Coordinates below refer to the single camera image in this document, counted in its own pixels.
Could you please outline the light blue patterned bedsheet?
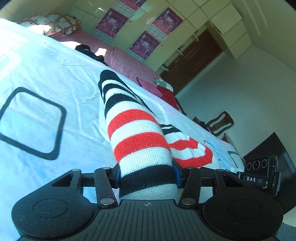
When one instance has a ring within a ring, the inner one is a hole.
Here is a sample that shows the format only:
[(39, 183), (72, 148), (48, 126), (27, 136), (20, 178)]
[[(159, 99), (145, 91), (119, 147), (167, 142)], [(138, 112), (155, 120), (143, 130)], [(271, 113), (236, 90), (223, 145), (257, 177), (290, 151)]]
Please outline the light blue patterned bedsheet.
[(98, 82), (106, 66), (1, 19), (1, 240), (14, 204), (71, 169), (112, 167)]

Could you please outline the dark wooden chair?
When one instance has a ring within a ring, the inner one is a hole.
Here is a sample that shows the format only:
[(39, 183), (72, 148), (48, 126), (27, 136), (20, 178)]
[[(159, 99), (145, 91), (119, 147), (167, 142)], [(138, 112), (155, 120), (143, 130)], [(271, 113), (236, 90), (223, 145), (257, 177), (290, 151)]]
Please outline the dark wooden chair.
[(226, 111), (223, 111), (216, 118), (208, 121), (207, 123), (199, 120), (196, 116), (193, 118), (193, 122), (210, 132), (215, 137), (218, 137), (223, 132), (234, 126), (234, 120)]

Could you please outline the patterned pillow near headboard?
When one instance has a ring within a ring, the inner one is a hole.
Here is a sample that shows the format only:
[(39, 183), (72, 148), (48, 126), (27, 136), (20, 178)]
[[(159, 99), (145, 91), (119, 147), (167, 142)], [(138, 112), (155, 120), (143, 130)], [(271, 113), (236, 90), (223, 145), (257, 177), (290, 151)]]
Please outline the patterned pillow near headboard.
[(64, 33), (63, 28), (58, 23), (44, 16), (33, 15), (16, 23), (34, 33), (45, 36), (51, 36), (56, 33)]

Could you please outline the patterned pillow by wardrobe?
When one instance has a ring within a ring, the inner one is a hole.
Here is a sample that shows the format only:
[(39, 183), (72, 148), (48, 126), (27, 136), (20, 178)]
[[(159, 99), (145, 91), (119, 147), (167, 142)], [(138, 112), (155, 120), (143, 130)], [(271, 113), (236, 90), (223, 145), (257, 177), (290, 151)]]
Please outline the patterned pillow by wardrobe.
[(60, 25), (65, 35), (70, 35), (75, 31), (82, 30), (78, 19), (73, 16), (67, 14), (50, 14), (47, 15), (46, 18)]

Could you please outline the striped knit children's sweater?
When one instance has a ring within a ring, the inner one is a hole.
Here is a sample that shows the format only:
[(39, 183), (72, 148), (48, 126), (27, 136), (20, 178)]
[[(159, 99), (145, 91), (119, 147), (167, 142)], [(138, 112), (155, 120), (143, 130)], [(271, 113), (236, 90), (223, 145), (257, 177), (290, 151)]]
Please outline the striped knit children's sweater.
[(120, 199), (177, 200), (174, 160), (183, 168), (218, 168), (210, 148), (161, 121), (113, 71), (101, 72), (98, 88), (120, 168)]

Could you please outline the pink bed cover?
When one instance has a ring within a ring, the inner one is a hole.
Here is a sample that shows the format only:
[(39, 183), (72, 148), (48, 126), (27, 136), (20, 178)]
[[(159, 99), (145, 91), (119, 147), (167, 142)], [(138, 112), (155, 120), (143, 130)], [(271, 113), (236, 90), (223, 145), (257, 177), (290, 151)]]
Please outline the pink bed cover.
[(70, 35), (55, 33), (51, 38), (65, 44), (71, 49), (75, 49), (75, 47), (80, 44), (88, 45), (91, 52), (95, 55), (104, 56), (104, 61), (108, 67), (122, 74), (134, 83), (138, 83), (138, 80), (141, 79), (153, 85), (154, 80), (160, 78), (155, 71), (135, 57), (118, 47), (111, 47), (85, 31), (74, 31)]

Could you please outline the pink poster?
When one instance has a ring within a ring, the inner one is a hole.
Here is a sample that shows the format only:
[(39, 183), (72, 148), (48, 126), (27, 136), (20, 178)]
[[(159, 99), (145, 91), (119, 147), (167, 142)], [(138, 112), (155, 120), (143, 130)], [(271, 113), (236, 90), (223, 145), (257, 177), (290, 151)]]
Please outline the pink poster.
[(127, 52), (137, 60), (144, 62), (160, 43), (150, 33), (144, 31)]
[(122, 26), (127, 22), (128, 17), (110, 8), (96, 26), (96, 30), (114, 38)]
[(152, 29), (156, 33), (168, 36), (182, 22), (183, 20), (178, 14), (176, 14), (171, 8), (167, 8), (153, 21)]

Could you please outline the magenta folded garment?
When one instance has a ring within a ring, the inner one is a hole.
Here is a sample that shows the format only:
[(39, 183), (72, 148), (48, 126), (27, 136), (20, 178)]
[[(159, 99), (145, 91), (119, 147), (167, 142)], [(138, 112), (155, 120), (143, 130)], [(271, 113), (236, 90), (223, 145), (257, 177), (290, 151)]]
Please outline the magenta folded garment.
[(142, 88), (144, 88), (148, 92), (152, 93), (153, 95), (155, 95), (159, 98), (162, 97), (161, 92), (153, 84), (151, 84), (141, 78), (138, 78), (138, 77), (137, 77), (137, 82), (138, 82), (139, 86), (141, 86)]

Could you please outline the dark brown wooden door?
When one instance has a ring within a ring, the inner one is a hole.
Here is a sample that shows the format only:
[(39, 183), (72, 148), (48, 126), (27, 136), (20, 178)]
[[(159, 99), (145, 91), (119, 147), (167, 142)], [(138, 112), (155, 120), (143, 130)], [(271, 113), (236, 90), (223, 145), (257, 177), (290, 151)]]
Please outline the dark brown wooden door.
[(204, 30), (160, 76), (173, 87), (173, 93), (178, 94), (221, 53), (222, 49), (213, 35), (209, 30)]

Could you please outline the upper right pink poster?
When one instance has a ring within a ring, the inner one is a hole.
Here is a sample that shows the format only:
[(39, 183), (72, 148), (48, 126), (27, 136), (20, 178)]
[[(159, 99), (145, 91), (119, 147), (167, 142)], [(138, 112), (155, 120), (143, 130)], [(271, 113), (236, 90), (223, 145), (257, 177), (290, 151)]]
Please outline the upper right pink poster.
[(168, 36), (182, 22), (183, 20), (178, 14), (176, 14), (171, 8), (167, 8), (153, 21), (152, 29), (156, 33)]

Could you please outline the cream built-in wardrobe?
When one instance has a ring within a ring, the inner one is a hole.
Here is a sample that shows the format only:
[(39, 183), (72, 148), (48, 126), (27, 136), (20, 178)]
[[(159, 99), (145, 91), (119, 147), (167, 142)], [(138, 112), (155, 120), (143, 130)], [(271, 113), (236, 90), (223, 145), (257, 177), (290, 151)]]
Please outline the cream built-in wardrobe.
[(241, 56), (251, 39), (230, 1), (77, 1), (70, 15), (82, 29), (153, 70), (209, 30), (222, 50)]

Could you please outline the black garment on bed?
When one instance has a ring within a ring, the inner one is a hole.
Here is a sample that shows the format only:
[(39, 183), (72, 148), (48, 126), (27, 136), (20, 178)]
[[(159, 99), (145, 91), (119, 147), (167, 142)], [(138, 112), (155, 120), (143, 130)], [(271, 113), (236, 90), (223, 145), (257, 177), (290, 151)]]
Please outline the black garment on bed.
[(80, 52), (80, 53), (82, 53), (82, 54), (85, 54), (88, 57), (90, 57), (90, 58), (92, 58), (92, 59), (94, 59), (96, 61), (99, 61), (99, 62), (101, 62), (101, 63), (103, 63), (104, 65), (107, 66), (107, 64), (104, 61), (104, 56), (102, 56), (102, 55), (99, 55), (99, 56), (95, 55), (91, 51), (91, 49), (90, 49), (90, 47), (88, 45), (83, 45), (83, 44), (77, 45), (75, 47), (75, 50), (78, 51), (78, 52)]

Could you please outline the black television screen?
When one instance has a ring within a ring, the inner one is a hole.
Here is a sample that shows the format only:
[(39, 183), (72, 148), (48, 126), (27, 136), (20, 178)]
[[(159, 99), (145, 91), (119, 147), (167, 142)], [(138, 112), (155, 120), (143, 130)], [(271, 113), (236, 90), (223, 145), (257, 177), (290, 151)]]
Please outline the black television screen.
[(295, 165), (276, 133), (243, 157), (245, 172), (258, 177), (257, 189), (275, 199), (284, 214), (295, 207)]

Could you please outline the lower right pink poster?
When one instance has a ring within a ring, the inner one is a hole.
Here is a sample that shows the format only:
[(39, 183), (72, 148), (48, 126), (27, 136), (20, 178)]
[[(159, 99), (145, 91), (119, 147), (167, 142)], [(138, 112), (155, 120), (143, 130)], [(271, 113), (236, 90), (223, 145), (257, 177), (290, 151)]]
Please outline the lower right pink poster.
[(137, 60), (144, 62), (160, 43), (150, 33), (144, 31), (127, 52)]

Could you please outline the red folded garment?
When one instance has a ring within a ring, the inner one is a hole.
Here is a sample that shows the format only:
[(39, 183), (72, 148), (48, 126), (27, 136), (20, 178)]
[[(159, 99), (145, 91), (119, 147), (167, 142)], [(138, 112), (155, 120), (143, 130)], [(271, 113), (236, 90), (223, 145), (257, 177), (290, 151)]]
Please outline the red folded garment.
[(170, 106), (181, 112), (181, 109), (178, 106), (177, 100), (174, 97), (174, 94), (167, 88), (160, 85), (156, 86), (157, 90), (162, 94), (161, 99), (168, 103)]

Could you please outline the white patterned garment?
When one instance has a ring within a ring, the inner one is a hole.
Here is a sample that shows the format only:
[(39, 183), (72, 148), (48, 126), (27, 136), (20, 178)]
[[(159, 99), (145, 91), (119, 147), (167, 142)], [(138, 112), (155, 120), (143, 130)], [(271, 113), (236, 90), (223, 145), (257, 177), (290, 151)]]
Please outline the white patterned garment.
[(156, 79), (154, 80), (154, 86), (155, 86), (155, 87), (157, 87), (157, 86), (161, 86), (161, 87), (163, 87), (163, 88), (166, 88), (166, 89), (170, 90), (171, 92), (174, 92), (173, 87), (172, 87), (169, 83), (165, 82), (165, 81), (164, 81), (163, 79), (161, 79), (161, 78), (156, 78)]

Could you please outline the upper left pink poster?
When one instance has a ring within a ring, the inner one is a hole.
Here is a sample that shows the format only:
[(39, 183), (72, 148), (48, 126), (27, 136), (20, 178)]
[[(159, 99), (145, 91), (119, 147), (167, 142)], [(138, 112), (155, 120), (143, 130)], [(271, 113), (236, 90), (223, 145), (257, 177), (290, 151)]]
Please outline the upper left pink poster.
[(114, 38), (122, 26), (127, 22), (128, 17), (110, 8), (96, 26), (96, 30)]

